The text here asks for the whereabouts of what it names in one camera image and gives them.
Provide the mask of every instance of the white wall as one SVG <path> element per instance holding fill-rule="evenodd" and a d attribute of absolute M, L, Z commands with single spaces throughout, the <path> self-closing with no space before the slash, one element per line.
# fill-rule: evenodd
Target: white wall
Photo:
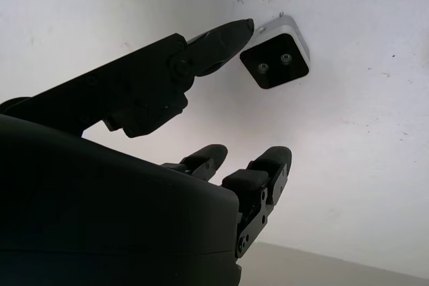
<path fill-rule="evenodd" d="M 281 11 L 310 47 L 307 77 L 262 90 L 234 60 L 198 79 L 184 114 L 153 135 L 97 125 L 86 137 L 156 163 L 224 143 L 215 183 L 286 145 L 290 182 L 261 240 L 429 277 L 429 0 L 0 0 L 0 100 L 173 32 Z"/>

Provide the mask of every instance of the robotic hand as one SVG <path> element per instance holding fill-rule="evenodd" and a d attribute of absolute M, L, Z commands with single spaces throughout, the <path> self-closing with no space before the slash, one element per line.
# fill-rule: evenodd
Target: robotic hand
<path fill-rule="evenodd" d="M 251 19 L 188 43 L 174 34 L 0 105 L 0 284 L 238 285 L 236 261 L 282 194 L 289 149 L 268 149 L 218 187 L 207 181 L 222 145 L 154 165 L 81 135 L 100 120 L 129 137 L 151 133 L 252 34 Z"/>

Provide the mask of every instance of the metal screw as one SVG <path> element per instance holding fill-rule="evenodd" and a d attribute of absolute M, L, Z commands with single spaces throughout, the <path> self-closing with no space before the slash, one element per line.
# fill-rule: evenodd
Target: metal screw
<path fill-rule="evenodd" d="M 292 55 L 291 54 L 283 54 L 280 56 L 280 60 L 283 64 L 289 64 L 292 61 Z"/>
<path fill-rule="evenodd" d="M 242 238 L 240 238 L 240 241 L 239 241 L 239 252 L 240 253 L 243 251 L 244 246 L 245 246 L 244 238 L 242 237 Z"/>
<path fill-rule="evenodd" d="M 267 71 L 268 71 L 268 69 L 269 69 L 269 66 L 268 66 L 268 64 L 266 64 L 266 63 L 262 63 L 262 64 L 259 64 L 259 66 L 257 67 L 257 69 L 261 72 L 261 73 L 266 73 Z"/>

